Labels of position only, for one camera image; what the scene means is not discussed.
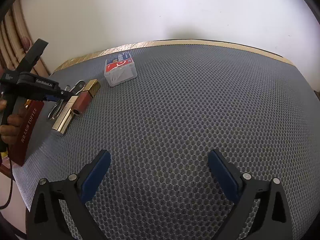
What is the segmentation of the person's left hand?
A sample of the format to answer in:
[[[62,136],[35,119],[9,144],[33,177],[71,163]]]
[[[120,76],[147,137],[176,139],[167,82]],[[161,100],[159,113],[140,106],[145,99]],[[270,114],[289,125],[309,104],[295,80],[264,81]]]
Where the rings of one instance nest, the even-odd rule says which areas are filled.
[[[1,138],[8,145],[13,145],[18,137],[27,109],[22,105],[17,114],[8,116],[7,125],[1,125]]]

